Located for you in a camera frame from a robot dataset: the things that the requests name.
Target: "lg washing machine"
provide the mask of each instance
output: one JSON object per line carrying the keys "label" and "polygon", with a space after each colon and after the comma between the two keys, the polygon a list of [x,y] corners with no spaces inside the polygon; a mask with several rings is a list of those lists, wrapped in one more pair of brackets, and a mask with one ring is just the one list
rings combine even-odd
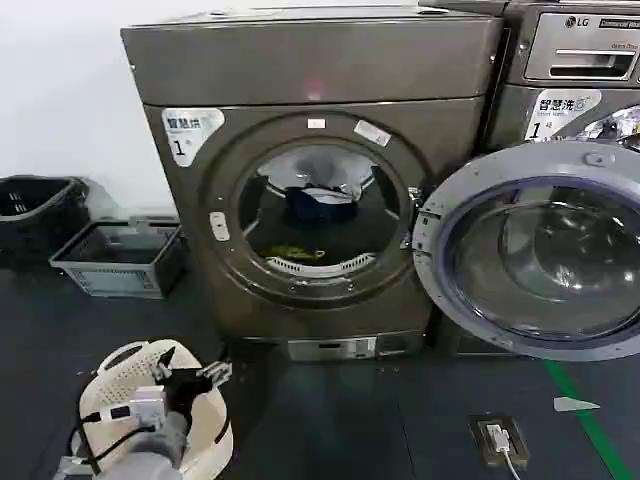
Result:
{"label": "lg washing machine", "polygon": [[423,7],[211,11],[127,28],[212,319],[294,359],[422,344],[411,232],[469,158],[502,21]]}
{"label": "lg washing machine", "polygon": [[[505,20],[476,152],[561,138],[639,143],[640,8],[633,2],[427,3]],[[442,350],[496,352],[446,319],[437,327]]]}

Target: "door glass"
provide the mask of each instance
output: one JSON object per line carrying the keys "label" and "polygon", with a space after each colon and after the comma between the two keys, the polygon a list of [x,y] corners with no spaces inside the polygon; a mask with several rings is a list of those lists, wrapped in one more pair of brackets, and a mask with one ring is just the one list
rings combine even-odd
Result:
{"label": "door glass", "polygon": [[239,220],[270,267],[327,278],[365,268],[398,228],[398,195],[373,160],[334,145],[296,147],[248,180]]}
{"label": "door glass", "polygon": [[640,303],[640,216],[568,187],[510,191],[466,213],[445,251],[458,294],[520,334],[576,340],[611,333]]}

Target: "open washer door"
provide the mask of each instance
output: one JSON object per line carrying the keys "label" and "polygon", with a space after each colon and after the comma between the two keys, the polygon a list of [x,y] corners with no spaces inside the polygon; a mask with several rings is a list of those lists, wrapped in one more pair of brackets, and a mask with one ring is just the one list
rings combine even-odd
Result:
{"label": "open washer door", "polygon": [[534,357],[640,351],[640,153],[524,144],[475,159],[427,199],[413,257],[460,327]]}

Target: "black plastic basket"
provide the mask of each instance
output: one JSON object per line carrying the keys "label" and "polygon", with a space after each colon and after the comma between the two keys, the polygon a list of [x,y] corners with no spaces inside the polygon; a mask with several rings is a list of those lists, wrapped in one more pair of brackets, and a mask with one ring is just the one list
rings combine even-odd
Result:
{"label": "black plastic basket", "polygon": [[89,222],[88,191],[72,177],[0,179],[0,264],[47,264]]}

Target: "floor outlet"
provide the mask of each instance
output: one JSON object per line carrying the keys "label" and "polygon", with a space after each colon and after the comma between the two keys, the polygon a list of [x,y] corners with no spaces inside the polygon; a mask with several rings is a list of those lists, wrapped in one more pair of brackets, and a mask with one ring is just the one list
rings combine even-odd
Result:
{"label": "floor outlet", "polygon": [[502,414],[471,415],[469,417],[469,427],[471,434],[480,450],[482,460],[491,467],[503,466],[505,459],[502,453],[496,452],[495,446],[487,432],[487,425],[497,424],[509,432],[509,443],[511,449],[509,458],[514,465],[526,468],[529,461],[529,450],[524,443],[522,432],[518,428],[513,417]]}

